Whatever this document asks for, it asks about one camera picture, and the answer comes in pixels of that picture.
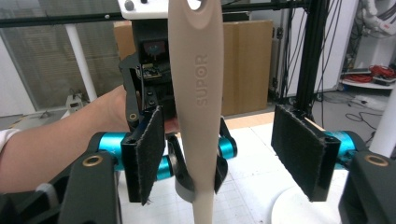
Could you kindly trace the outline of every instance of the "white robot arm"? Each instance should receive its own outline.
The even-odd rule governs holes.
[[[396,3],[378,15],[375,0],[361,0],[361,18],[366,28],[383,35],[396,35]]]

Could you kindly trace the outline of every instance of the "blue joint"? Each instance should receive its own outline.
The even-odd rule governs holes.
[[[340,149],[338,150],[338,159],[342,163],[347,163],[351,161],[353,156],[356,152],[355,143],[353,142],[352,138],[346,132],[324,132],[325,134],[335,137],[340,140],[341,145]]]
[[[100,150],[106,150],[117,159],[117,164],[114,168],[116,171],[124,170],[122,163],[121,142],[125,135],[126,133],[105,133],[99,143]],[[219,150],[221,152],[221,156],[226,160],[234,157],[233,144],[225,137],[221,137],[219,139]],[[173,173],[171,169],[172,164],[169,161],[169,156],[163,156],[158,167],[157,180],[163,180],[172,177]]]
[[[235,157],[233,144],[230,142],[228,138],[225,137],[219,138],[219,150],[221,152],[221,157],[226,160]]]
[[[100,150],[106,150],[117,159],[116,171],[124,170],[122,163],[121,141],[126,133],[105,133],[99,143]]]
[[[157,180],[163,180],[172,177],[172,164],[169,161],[169,156],[163,156],[157,171]]]

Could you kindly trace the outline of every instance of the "blue cylinder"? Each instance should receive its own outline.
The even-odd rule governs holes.
[[[108,151],[117,159],[116,171],[124,169],[121,154],[121,141],[126,133],[105,133],[99,143],[99,149]]]
[[[172,177],[172,165],[168,156],[163,156],[157,171],[157,180],[163,180]]]
[[[345,132],[324,132],[329,136],[335,137],[336,139],[340,140],[341,146],[338,151],[338,157],[343,157],[349,150],[355,149],[355,144],[353,143],[352,139],[350,138],[349,134]]]
[[[219,150],[221,151],[222,158],[228,160],[234,157],[233,144],[228,138],[219,138]]]

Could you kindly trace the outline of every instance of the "wall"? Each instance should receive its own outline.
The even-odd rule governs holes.
[[[1,37],[0,78],[0,117],[34,113],[32,102]]]

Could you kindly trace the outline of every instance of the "white sleeve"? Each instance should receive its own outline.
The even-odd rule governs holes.
[[[3,150],[4,145],[12,137],[12,135],[20,131],[21,130],[19,129],[5,129],[0,131],[0,152]]]

